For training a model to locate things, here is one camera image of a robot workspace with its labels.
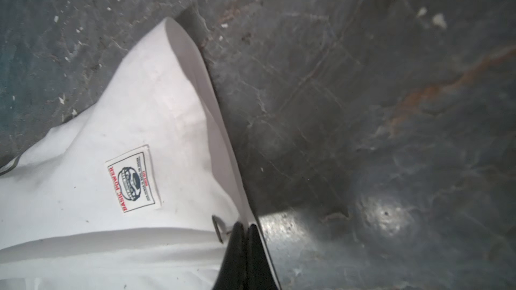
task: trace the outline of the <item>white cloth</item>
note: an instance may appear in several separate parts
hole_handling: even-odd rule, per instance
[[[106,161],[144,145],[160,208],[124,213]],[[14,165],[0,169],[0,288],[211,289],[225,251],[212,215],[255,221],[202,57],[172,19]]]

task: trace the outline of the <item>basic power label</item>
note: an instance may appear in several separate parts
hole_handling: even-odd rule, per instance
[[[135,150],[106,162],[115,194],[124,213],[136,209],[161,207],[156,183],[152,176],[149,147]]]

